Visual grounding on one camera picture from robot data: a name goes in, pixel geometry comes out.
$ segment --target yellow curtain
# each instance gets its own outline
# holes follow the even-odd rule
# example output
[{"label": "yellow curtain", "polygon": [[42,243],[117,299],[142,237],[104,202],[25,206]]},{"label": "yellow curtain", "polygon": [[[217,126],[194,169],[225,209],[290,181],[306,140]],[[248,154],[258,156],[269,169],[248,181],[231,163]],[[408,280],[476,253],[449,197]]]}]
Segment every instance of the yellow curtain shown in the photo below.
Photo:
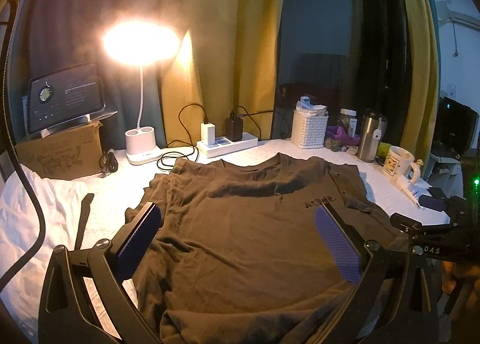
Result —
[{"label": "yellow curtain", "polygon": [[412,59],[412,91],[401,145],[428,160],[438,103],[438,54],[429,0],[405,0]]},{"label": "yellow curtain", "polygon": [[[167,142],[186,140],[179,110],[199,102],[224,132],[224,120],[237,105],[249,112],[274,105],[277,36],[283,0],[163,0],[165,20],[188,29],[183,56],[160,68],[161,99]],[[262,138],[270,137],[272,115],[255,117]],[[194,140],[200,137],[201,110],[182,114]],[[258,135],[245,120],[245,130]]]}]

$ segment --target metal bolt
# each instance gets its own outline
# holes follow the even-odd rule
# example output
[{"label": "metal bolt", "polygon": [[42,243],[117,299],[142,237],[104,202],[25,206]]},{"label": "metal bolt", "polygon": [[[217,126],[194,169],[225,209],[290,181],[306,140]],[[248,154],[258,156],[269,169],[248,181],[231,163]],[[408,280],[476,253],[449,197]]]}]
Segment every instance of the metal bolt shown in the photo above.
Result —
[{"label": "metal bolt", "polygon": [[107,245],[110,243],[110,240],[108,240],[107,238],[102,238],[100,241],[97,241],[97,243],[95,244],[95,246],[97,248],[100,248],[100,249],[104,249],[107,247]]},{"label": "metal bolt", "polygon": [[59,255],[65,250],[65,247],[63,245],[57,245],[55,248],[53,248],[53,253],[56,255]]},{"label": "metal bolt", "polygon": [[412,249],[413,253],[418,255],[418,256],[421,256],[423,255],[423,248],[421,246],[418,246],[418,245],[415,245]]},{"label": "metal bolt", "polygon": [[380,244],[374,240],[369,240],[367,241],[367,248],[369,248],[369,250],[379,250]]}]

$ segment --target mug handle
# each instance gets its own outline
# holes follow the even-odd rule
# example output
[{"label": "mug handle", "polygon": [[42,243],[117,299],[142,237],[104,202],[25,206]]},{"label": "mug handle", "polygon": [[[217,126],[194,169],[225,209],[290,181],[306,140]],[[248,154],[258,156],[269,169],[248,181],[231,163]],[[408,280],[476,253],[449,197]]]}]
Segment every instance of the mug handle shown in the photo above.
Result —
[{"label": "mug handle", "polygon": [[413,169],[413,177],[411,178],[410,182],[415,186],[422,175],[420,167],[423,165],[422,160],[417,160],[417,162],[411,162],[410,166]]}]

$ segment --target black mechanical arm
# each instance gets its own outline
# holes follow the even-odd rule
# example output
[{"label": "black mechanical arm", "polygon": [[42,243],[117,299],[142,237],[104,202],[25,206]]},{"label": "black mechanical arm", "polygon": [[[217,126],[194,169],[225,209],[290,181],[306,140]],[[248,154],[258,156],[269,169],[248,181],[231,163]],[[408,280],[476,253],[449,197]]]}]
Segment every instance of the black mechanical arm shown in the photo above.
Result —
[{"label": "black mechanical arm", "polygon": [[[342,276],[353,284],[348,297],[310,338],[321,344],[435,344],[438,316],[427,257],[448,261],[480,261],[476,233],[466,203],[439,200],[452,223],[423,226],[394,214],[393,226],[409,234],[408,251],[384,249],[375,240],[364,241],[345,224],[329,204],[320,206],[315,224]],[[160,209],[146,204],[133,222],[112,240],[99,240],[87,250],[56,246],[50,259],[39,311],[40,344],[159,344],[121,283],[133,276],[162,224]],[[106,333],[87,293],[84,277],[93,278],[105,309],[121,336]],[[373,331],[357,338],[380,292],[384,279],[395,279],[387,307]],[[452,295],[449,303],[454,303]]]}]

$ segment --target jar with white lid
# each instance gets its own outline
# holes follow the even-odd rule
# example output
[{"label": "jar with white lid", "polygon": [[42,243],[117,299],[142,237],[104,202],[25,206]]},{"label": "jar with white lid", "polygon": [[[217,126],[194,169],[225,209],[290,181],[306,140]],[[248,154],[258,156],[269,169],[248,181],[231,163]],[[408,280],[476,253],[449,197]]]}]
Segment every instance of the jar with white lid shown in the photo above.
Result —
[{"label": "jar with white lid", "polygon": [[342,108],[338,116],[338,125],[343,126],[345,132],[354,138],[357,130],[357,112]]}]

